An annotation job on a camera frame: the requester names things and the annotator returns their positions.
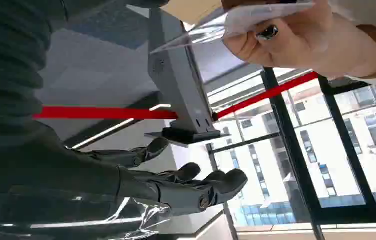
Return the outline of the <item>person's hand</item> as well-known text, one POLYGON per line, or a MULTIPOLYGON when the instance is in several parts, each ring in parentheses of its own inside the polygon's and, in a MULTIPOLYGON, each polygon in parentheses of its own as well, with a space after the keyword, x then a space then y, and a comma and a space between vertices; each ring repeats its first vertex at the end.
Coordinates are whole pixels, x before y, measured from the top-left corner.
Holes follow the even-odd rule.
POLYGON ((240 60, 267 68, 313 70, 326 78, 376 78, 376 27, 354 25, 326 0, 312 8, 258 23, 224 39, 240 60))

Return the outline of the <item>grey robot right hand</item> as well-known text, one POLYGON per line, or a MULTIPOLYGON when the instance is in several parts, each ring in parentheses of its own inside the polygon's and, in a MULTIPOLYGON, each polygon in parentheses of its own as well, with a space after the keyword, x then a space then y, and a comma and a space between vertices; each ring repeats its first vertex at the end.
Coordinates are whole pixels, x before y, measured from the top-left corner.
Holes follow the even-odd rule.
POLYGON ((164 138, 132 150, 80 152, 67 149, 49 126, 0 125, 0 192, 12 186, 139 197, 169 205, 179 215, 205 211, 233 199, 248 178, 240 169, 214 171, 196 180, 200 167, 188 163, 177 171, 137 171, 169 145, 164 138))

